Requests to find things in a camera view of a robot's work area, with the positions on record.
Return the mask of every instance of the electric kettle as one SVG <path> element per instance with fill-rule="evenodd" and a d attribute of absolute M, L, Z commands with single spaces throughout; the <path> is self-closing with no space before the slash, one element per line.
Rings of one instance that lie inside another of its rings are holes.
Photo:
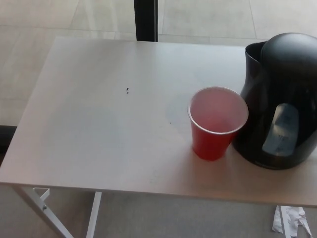
<path fill-rule="evenodd" d="M 317 38 L 280 34 L 246 47 L 249 118 L 233 140 L 248 161 L 281 170 L 317 146 Z"/>

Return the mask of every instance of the paper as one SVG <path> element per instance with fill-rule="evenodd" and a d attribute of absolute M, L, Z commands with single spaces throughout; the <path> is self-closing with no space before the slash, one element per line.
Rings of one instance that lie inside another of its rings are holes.
<path fill-rule="evenodd" d="M 305 211 L 302 207 L 285 207 L 287 217 L 284 219 L 288 220 L 289 224 L 289 230 L 291 233 L 291 237 L 297 237 L 297 228 L 298 226 L 303 226 L 307 233 L 313 238 L 311 230 L 309 229 Z M 275 215 L 274 215 L 274 222 L 272 230 L 275 232 L 283 233 L 282 229 L 282 221 L 281 221 L 281 215 L 279 212 L 279 207 L 276 207 Z"/>

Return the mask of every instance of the red cup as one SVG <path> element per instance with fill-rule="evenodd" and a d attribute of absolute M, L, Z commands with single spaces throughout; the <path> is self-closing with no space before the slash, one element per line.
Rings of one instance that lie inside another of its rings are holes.
<path fill-rule="evenodd" d="M 236 92 L 222 87 L 198 91 L 188 106 L 193 149 L 204 160 L 221 158 L 246 123 L 248 106 Z"/>

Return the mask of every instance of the floor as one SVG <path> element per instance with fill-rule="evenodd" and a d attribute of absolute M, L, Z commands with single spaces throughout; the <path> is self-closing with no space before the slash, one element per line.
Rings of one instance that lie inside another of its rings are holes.
<path fill-rule="evenodd" d="M 283 32 L 317 36 L 315 0 L 158 0 L 161 42 L 246 46 Z M 0 124 L 18 125 L 56 36 L 135 40 L 133 0 L 0 0 Z M 93 194 L 53 189 L 48 204 L 84 237 Z M 104 193 L 96 238 L 283 237 L 275 207 Z M 0 187 L 0 237 L 55 237 L 11 188 Z M 313 234 L 317 211 L 306 209 Z M 300 229 L 300 238 L 306 234 Z"/>

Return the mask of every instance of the table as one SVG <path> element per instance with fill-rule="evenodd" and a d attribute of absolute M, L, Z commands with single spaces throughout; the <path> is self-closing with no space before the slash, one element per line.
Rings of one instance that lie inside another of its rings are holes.
<path fill-rule="evenodd" d="M 243 47 L 57 38 L 0 183 L 61 237 L 72 236 L 33 187 L 96 191 L 87 237 L 106 190 L 316 206 L 317 151 L 284 171 L 255 166 L 232 147 L 215 162 L 193 153 L 192 95 L 207 86 L 240 92 L 244 79 Z"/>

